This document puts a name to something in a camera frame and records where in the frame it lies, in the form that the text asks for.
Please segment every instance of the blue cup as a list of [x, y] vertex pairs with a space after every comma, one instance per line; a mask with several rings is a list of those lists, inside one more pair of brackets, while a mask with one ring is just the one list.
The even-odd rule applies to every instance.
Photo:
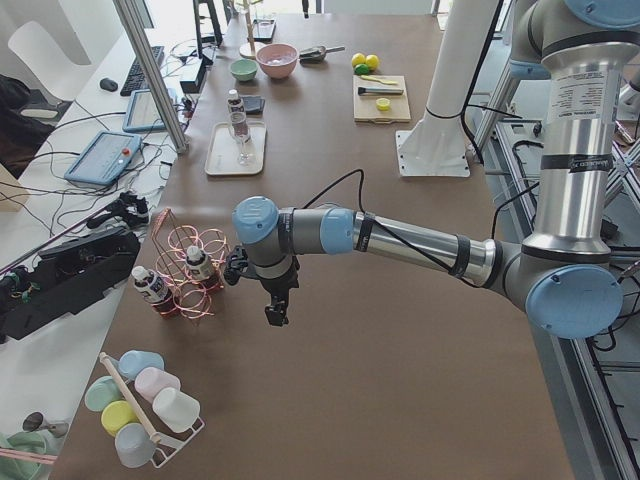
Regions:
[[120, 357], [118, 370], [129, 380], [135, 380], [138, 374], [147, 367], [164, 370], [164, 360], [159, 353], [129, 350]]

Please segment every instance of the plastic bottle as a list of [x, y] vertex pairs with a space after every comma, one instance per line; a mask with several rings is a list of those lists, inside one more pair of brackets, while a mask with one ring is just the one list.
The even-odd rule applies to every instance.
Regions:
[[156, 272], [142, 266], [134, 267], [131, 271], [133, 286], [150, 303], [153, 309], [163, 317], [175, 315], [178, 312], [173, 297], [173, 291]]
[[244, 110], [244, 102], [238, 94], [237, 90], [229, 90], [229, 99], [227, 100], [229, 108], [229, 121], [233, 126], [233, 134], [243, 141], [249, 139], [249, 125], [247, 124], [247, 113]]
[[187, 248], [185, 260], [189, 275], [207, 290], [222, 287], [220, 270], [211, 262], [211, 257], [201, 248], [191, 245]]

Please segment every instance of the glass cup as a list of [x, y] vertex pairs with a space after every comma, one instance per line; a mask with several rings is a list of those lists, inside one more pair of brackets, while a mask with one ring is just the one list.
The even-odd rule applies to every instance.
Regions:
[[229, 116], [229, 134], [235, 140], [240, 148], [238, 155], [238, 163], [242, 166], [249, 165], [253, 162], [255, 155], [249, 151], [247, 143], [251, 139], [251, 132], [247, 124], [247, 116], [243, 112], [233, 112]]

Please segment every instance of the glass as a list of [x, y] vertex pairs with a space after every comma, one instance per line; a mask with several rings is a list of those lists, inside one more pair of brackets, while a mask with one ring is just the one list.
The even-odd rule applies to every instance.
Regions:
[[262, 0], [233, 0], [233, 8], [236, 10], [236, 12], [240, 13], [241, 15], [244, 15], [245, 13], [247, 13], [248, 10], [251, 9], [252, 5], [255, 5], [256, 3], [261, 3]]
[[251, 139], [251, 132], [249, 131], [249, 125], [247, 125], [247, 116], [245, 113], [233, 112], [229, 115], [229, 134], [240, 148], [238, 163], [242, 166], [251, 164], [254, 155], [247, 151], [247, 143]]

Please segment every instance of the pink bowl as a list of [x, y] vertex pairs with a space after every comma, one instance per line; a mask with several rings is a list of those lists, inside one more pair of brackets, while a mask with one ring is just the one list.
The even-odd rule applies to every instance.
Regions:
[[286, 43], [272, 43], [258, 50], [256, 60], [267, 76], [285, 78], [296, 68], [298, 50]]

